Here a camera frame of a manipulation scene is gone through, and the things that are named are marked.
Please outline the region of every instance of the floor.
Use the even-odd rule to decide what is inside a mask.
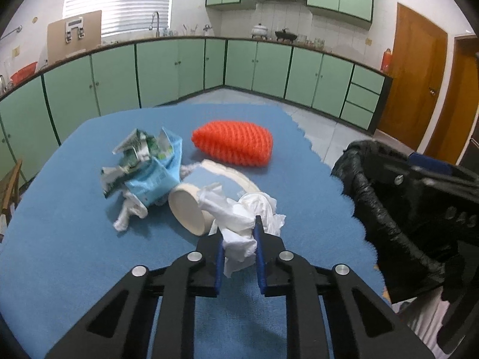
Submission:
[[[349,143],[356,140],[377,139],[407,155],[413,152],[412,149],[380,130],[377,130],[375,135],[370,137],[313,112],[261,97],[259,95],[239,92],[236,90],[220,88],[213,92],[197,95],[196,97],[186,100],[185,103],[278,105],[283,108],[287,114],[291,115],[293,120],[298,123],[299,127],[305,131],[305,137],[312,143],[312,150],[316,152],[321,160],[330,168],[334,166],[336,161],[342,155],[342,152],[348,147]]]

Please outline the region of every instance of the table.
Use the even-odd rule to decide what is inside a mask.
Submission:
[[[134,128],[166,127],[184,139],[183,164],[205,158],[191,142],[208,121],[250,121],[272,133],[267,168],[237,168],[278,200],[286,214],[286,247],[310,263],[346,263],[379,295],[374,247],[354,217],[342,183],[311,151],[311,143],[281,108],[272,105],[179,104],[138,109],[87,121],[45,164],[25,193],[0,253],[0,313],[32,359],[41,359],[123,275],[143,264],[168,266],[195,249],[197,238],[168,206],[132,218],[117,233],[123,198],[103,197],[100,168],[116,165],[112,149]],[[283,298],[260,295],[255,267],[224,279],[217,299],[196,300],[195,358],[286,358]]]

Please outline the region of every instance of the metal pipe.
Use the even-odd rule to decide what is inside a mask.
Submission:
[[[155,21],[155,16],[158,16],[158,21],[156,23],[156,37],[159,38],[160,37],[160,13],[158,11],[154,12],[153,16],[151,17],[151,25],[149,30],[150,31],[153,30],[153,23]]]
[[[22,30],[22,28],[23,28],[22,26],[18,26],[17,28],[15,28],[15,30],[12,30],[12,31],[10,31],[8,34],[2,36],[2,37],[0,38],[0,40],[6,38],[6,37],[9,36],[10,34],[13,34],[14,32],[19,33],[19,32]]]

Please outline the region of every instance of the crumpled white tissue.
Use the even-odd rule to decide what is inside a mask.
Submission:
[[[234,201],[224,195],[219,183],[198,191],[198,206],[215,218],[209,234],[219,229],[223,235],[224,274],[228,278],[231,273],[255,263],[257,244],[252,230],[256,216],[261,216],[264,231],[275,236],[281,234],[286,218],[276,214],[276,200],[266,193],[247,193]]]
[[[128,189],[123,190],[123,207],[121,209],[118,219],[113,223],[113,227],[118,232],[123,232],[128,229],[128,224],[130,223],[130,216],[136,215],[141,219],[144,219],[148,215],[148,209],[143,203]]]

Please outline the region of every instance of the wall-mounted faucet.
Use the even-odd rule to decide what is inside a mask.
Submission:
[[[150,31],[153,30],[153,23],[155,21],[155,16],[158,17],[158,21],[156,23],[156,37],[159,38],[160,37],[160,13],[158,11],[154,12],[153,16],[151,17],[151,25],[150,25],[149,30]]]

